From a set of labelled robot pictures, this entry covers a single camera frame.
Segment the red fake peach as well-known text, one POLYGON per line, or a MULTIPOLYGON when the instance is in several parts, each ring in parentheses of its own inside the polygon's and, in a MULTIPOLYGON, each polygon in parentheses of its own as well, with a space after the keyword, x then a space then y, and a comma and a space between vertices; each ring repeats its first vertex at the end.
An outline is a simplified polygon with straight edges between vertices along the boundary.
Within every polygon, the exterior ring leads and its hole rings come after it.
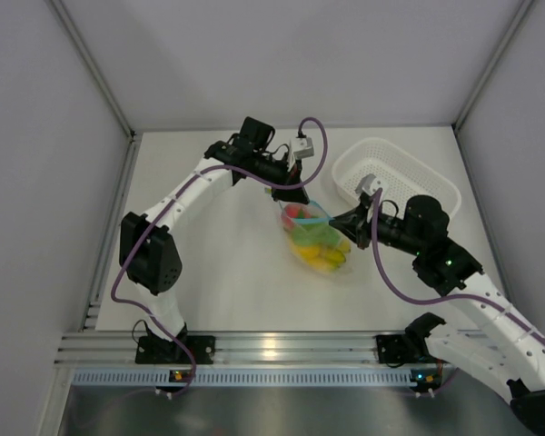
POLYGON ((305 204, 287 203, 281 212, 282 226, 286 231, 290 231, 295 226, 296 220, 309 219, 312 215, 305 204))

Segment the green fake vegetable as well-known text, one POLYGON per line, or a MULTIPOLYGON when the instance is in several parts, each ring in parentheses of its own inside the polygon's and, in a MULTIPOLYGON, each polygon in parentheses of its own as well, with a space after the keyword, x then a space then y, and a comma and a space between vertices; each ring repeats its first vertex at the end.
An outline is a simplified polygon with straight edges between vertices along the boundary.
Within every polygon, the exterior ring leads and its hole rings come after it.
POLYGON ((290 232, 291 240, 298 245, 324 244, 334 246, 340 243, 340 234, 330 225, 324 223, 295 226, 290 232))

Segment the clear zip top bag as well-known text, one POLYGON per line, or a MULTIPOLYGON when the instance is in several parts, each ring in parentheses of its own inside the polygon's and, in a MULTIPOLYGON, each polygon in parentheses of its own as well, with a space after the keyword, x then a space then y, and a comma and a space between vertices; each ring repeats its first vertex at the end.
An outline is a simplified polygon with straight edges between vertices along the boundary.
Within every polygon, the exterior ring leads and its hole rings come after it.
POLYGON ((273 189, 264 192, 289 253, 297 263, 328 277, 352 272, 352 243, 330 226, 331 216, 314 200, 308 203, 273 199, 273 189))

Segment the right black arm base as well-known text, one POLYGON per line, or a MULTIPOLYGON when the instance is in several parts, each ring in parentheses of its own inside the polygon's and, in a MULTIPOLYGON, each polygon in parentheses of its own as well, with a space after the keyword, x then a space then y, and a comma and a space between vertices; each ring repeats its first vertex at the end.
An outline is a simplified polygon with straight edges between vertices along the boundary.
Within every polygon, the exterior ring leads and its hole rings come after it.
POLYGON ((425 345, 406 334, 384 334, 375 337, 379 363, 392 368, 410 363, 432 363, 425 345))

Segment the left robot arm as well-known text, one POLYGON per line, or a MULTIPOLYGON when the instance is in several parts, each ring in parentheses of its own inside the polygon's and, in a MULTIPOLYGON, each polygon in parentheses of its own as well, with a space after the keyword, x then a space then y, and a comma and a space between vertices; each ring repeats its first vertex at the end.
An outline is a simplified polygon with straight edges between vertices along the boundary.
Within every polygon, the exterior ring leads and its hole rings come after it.
POLYGON ((270 188, 273 199, 308 203, 301 178, 302 162, 314 155, 312 139, 303 131, 285 144, 276 159, 268 146, 274 128, 252 117, 226 141, 211 144, 193 171, 160 202, 121 221, 120 272, 111 297, 120 302, 118 287, 127 278, 140 292, 131 304, 144 311, 145 334, 139 340, 139 363, 176 363, 193 358, 187 346, 187 326, 180 313, 174 286, 183 271, 177 237, 219 195, 242 179, 250 178, 270 188))

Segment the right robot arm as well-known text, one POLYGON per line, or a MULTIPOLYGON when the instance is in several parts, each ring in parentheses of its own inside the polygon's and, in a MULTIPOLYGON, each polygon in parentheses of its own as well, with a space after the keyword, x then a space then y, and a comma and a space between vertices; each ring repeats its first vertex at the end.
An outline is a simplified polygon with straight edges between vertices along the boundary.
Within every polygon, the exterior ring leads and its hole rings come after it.
POLYGON ((402 218, 382 212, 379 193, 362 194, 358 206, 329 224, 360 249, 371 248, 382 281, 399 299, 416 306, 450 304, 493 341, 493 348, 451 328, 449 320, 424 313, 405 330, 407 353, 452 364, 486 385, 535 435, 545 435, 545 336, 504 297, 482 265, 448 235, 450 217, 429 195, 415 195, 402 218), (382 264, 380 244, 413 255, 412 269, 436 297, 416 299, 400 291, 382 264))

